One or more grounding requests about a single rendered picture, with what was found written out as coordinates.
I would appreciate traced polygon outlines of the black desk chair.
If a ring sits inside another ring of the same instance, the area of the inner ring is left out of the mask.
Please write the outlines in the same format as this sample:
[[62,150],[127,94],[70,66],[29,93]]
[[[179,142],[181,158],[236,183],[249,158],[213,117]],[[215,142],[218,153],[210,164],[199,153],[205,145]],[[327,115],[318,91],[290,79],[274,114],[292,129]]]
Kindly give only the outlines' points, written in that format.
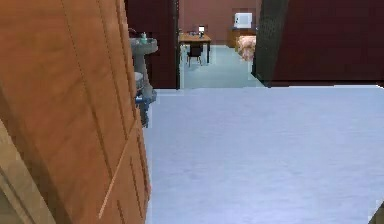
[[190,45],[189,51],[187,52],[187,62],[188,65],[191,65],[191,59],[195,58],[199,64],[202,64],[201,54],[203,51],[202,45]]

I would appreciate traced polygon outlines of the brown wooden desk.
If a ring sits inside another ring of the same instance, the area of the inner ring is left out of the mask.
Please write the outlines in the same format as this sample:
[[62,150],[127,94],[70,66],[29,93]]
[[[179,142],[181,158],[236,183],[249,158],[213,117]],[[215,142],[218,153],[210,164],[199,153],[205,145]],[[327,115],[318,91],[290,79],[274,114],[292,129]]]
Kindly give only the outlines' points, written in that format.
[[206,62],[210,62],[210,50],[211,50],[211,38],[204,34],[203,36],[200,35],[191,35],[189,33],[181,33],[178,37],[178,44],[179,45],[191,45],[191,44],[202,44],[207,46],[207,53],[206,53]]

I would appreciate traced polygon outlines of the pink patterned bed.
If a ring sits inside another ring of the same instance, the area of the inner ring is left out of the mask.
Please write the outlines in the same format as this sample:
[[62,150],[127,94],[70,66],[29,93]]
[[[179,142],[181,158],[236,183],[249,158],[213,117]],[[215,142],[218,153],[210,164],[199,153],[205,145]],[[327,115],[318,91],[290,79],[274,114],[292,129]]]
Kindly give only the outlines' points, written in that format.
[[237,38],[237,52],[241,58],[245,61],[252,61],[256,49],[257,37],[251,36],[239,36]]

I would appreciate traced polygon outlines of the brown wooden cabinet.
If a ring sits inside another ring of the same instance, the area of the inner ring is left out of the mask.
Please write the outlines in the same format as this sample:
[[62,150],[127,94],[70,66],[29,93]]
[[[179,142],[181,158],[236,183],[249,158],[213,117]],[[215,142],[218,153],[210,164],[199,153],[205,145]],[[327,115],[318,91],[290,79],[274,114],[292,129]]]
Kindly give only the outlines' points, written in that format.
[[239,48],[242,43],[255,45],[256,33],[255,28],[230,28],[227,35],[227,46]]

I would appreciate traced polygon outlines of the white box appliance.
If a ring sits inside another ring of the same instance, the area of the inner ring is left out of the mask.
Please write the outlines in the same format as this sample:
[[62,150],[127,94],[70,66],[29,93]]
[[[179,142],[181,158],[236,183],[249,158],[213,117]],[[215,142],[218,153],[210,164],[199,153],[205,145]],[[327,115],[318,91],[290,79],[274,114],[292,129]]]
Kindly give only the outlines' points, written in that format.
[[252,20],[253,20],[252,13],[236,13],[234,15],[234,27],[238,29],[251,28]]

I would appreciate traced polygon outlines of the dark green room door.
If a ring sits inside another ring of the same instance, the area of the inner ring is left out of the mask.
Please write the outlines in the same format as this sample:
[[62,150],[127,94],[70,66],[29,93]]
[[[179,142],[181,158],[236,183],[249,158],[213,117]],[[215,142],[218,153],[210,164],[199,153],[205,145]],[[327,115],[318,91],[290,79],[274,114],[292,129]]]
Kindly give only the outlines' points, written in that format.
[[289,0],[262,0],[252,74],[270,87]]

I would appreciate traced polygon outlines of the brown wooden room door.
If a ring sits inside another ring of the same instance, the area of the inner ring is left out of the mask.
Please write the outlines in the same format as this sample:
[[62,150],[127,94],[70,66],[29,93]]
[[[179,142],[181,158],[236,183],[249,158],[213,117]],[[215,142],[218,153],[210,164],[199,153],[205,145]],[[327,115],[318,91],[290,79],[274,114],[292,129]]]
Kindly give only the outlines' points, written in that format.
[[0,0],[0,224],[145,224],[124,0]]

